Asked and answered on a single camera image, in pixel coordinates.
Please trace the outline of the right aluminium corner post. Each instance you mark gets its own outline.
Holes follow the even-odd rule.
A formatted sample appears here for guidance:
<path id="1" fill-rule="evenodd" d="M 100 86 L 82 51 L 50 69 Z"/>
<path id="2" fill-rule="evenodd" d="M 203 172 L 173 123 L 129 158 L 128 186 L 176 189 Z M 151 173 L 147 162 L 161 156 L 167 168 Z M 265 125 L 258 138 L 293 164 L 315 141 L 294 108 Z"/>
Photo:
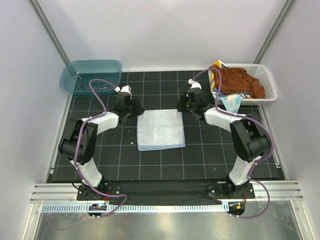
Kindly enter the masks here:
<path id="1" fill-rule="evenodd" d="M 285 22 L 286 18 L 290 14 L 292 8 L 294 7 L 296 0 L 286 0 L 284 5 L 282 6 L 279 14 L 277 15 L 271 29 L 269 30 L 262 46 L 260 47 L 253 63 L 260 64 L 263 57 L 267 53 L 267 50 L 270 48 L 272 42 L 275 40 L 278 32 L 280 31 L 283 23 Z"/>

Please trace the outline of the teal plastic tub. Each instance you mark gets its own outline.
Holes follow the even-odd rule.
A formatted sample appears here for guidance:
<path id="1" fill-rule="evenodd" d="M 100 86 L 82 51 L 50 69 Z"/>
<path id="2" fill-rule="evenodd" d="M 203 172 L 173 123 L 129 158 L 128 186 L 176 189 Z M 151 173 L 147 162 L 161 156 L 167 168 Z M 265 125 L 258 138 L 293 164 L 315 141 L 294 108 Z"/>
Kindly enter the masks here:
<path id="1" fill-rule="evenodd" d="M 122 78 L 117 60 L 77 60 L 68 64 L 60 78 L 60 88 L 75 96 L 112 95 Z"/>

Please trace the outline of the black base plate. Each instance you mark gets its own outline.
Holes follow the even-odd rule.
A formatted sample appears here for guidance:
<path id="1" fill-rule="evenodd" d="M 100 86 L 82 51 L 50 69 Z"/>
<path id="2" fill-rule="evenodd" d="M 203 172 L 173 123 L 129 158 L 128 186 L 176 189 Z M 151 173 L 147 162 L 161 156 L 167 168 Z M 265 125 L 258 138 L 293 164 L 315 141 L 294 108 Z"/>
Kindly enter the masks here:
<path id="1" fill-rule="evenodd" d="M 111 204 L 120 204 L 127 195 L 125 205 L 135 206 L 201 206 L 214 205 L 222 201 L 235 202 L 253 200 L 251 183 L 231 193 L 224 180 L 118 180 L 106 181 L 105 193 L 112 195 Z"/>

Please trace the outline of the white plastic basket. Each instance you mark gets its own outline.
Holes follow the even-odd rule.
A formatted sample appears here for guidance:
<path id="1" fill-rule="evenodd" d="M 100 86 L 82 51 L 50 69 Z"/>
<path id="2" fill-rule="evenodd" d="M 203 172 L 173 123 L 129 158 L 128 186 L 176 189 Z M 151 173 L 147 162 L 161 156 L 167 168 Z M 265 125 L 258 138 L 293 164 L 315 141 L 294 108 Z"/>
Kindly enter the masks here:
<path id="1" fill-rule="evenodd" d="M 265 65 L 262 64 L 242 64 L 242 63 L 223 63 L 220 60 L 217 60 L 212 65 L 217 65 L 222 68 L 244 68 L 247 73 L 258 79 L 261 86 L 265 89 L 265 98 L 244 98 L 241 101 L 241 105 L 256 105 L 260 106 L 267 102 L 275 101 L 278 97 L 277 90 L 275 87 L 274 80 Z M 220 80 L 219 74 L 216 71 L 214 73 L 214 82 L 215 86 L 219 88 L 219 84 L 222 84 L 222 80 Z"/>

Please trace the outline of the left aluminium corner post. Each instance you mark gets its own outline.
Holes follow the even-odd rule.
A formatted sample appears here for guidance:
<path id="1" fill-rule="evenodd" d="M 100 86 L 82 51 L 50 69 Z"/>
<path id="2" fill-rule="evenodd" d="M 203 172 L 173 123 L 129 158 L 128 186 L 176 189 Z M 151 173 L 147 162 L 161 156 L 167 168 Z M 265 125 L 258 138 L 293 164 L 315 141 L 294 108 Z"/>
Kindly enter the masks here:
<path id="1" fill-rule="evenodd" d="M 30 6 L 32 7 L 34 13 L 36 14 L 37 18 L 39 19 L 42 27 L 44 28 L 46 34 L 48 35 L 49 39 L 51 40 L 54 48 L 56 49 L 58 55 L 60 56 L 61 60 L 64 62 L 64 64 L 67 66 L 70 64 L 70 60 L 63 49 L 63 46 L 61 45 L 53 27 L 51 26 L 43 8 L 41 7 L 38 0 L 29 0 L 28 1 Z"/>

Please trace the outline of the blue bear towel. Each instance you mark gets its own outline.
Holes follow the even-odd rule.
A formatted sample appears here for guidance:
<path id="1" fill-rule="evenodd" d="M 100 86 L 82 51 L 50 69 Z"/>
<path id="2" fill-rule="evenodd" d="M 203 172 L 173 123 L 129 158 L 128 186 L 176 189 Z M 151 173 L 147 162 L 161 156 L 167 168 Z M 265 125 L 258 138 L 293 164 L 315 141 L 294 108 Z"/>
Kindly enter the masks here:
<path id="1" fill-rule="evenodd" d="M 137 148 L 156 151 L 186 146 L 183 115 L 176 109 L 146 110 L 137 117 Z"/>

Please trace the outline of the colourful patterned towel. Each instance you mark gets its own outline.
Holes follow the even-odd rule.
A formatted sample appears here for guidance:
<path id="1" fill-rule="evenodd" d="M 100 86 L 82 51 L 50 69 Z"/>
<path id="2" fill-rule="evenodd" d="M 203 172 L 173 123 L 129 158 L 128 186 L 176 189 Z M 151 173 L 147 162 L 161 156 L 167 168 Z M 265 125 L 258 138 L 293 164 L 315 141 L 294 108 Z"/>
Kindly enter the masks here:
<path id="1" fill-rule="evenodd" d="M 216 100 L 217 103 L 222 103 L 226 111 L 231 113 L 238 113 L 239 108 L 241 106 L 242 99 L 250 99 L 250 95 L 248 92 L 241 92 L 241 93 L 231 93 L 231 94 L 224 94 L 219 92 L 219 97 L 217 98 L 218 87 L 215 86 L 214 80 L 214 72 L 209 71 L 209 82 L 210 82 L 210 92 L 212 96 Z"/>

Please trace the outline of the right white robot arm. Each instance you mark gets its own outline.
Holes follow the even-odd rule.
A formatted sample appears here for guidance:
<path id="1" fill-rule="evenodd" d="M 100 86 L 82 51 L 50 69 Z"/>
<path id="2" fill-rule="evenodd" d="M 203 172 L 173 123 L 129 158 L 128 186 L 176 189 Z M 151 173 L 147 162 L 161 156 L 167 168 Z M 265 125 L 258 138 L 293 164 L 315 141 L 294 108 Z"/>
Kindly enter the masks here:
<path id="1" fill-rule="evenodd" d="M 254 165 L 272 148 L 267 129 L 253 115 L 232 113 L 208 104 L 198 88 L 181 93 L 176 109 L 230 132 L 236 160 L 225 179 L 224 190 L 230 198 L 237 198 L 247 187 Z"/>

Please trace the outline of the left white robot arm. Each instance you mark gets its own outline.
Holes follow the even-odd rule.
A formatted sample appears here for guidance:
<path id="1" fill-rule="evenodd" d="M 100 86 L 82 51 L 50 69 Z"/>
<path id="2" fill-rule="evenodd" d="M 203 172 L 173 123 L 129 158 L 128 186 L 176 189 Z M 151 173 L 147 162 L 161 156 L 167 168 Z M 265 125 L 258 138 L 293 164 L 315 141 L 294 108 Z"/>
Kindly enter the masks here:
<path id="1" fill-rule="evenodd" d="M 105 179 L 94 161 L 97 136 L 115 129 L 127 119 L 144 113 L 140 101 L 129 92 L 120 91 L 112 109 L 96 116 L 66 121 L 58 152 L 75 167 L 88 194 L 94 200 L 101 200 L 106 194 Z"/>

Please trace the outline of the aluminium corner post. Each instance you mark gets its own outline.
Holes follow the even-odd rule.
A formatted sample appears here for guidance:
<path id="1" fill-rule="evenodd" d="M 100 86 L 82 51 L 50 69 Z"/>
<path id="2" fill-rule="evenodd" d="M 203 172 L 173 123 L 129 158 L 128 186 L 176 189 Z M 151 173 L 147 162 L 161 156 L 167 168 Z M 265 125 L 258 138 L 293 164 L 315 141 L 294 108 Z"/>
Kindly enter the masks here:
<path id="1" fill-rule="evenodd" d="M 41 7 L 38 0 L 29 0 L 28 1 L 30 6 L 32 7 L 34 13 L 36 14 L 37 18 L 39 19 L 42 27 L 44 28 L 46 34 L 48 35 L 49 39 L 51 40 L 54 48 L 56 49 L 58 55 L 60 56 L 61 60 L 64 62 L 64 64 L 67 66 L 70 64 L 70 60 L 63 49 L 63 46 L 61 45 L 53 27 L 51 26 L 43 8 Z"/>
<path id="2" fill-rule="evenodd" d="M 275 40 L 278 32 L 280 31 L 283 23 L 285 22 L 286 18 L 290 14 L 292 8 L 294 7 L 296 0 L 286 0 L 284 5 L 282 6 L 279 14 L 277 15 L 271 29 L 269 30 L 262 46 L 260 47 L 253 63 L 260 64 L 263 57 L 267 53 L 267 50 L 270 48 L 272 42 Z"/>

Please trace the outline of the brown towel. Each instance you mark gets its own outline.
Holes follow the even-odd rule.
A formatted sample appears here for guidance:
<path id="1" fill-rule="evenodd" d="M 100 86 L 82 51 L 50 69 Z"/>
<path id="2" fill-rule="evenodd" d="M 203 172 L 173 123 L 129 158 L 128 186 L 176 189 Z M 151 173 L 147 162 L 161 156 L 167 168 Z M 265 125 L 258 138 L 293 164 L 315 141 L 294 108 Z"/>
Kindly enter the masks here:
<path id="1" fill-rule="evenodd" d="M 265 88 L 260 85 L 257 78 L 252 77 L 242 67 L 220 67 L 216 64 L 210 66 L 221 74 L 222 84 L 220 93 L 225 95 L 249 93 L 251 99 L 265 99 Z"/>

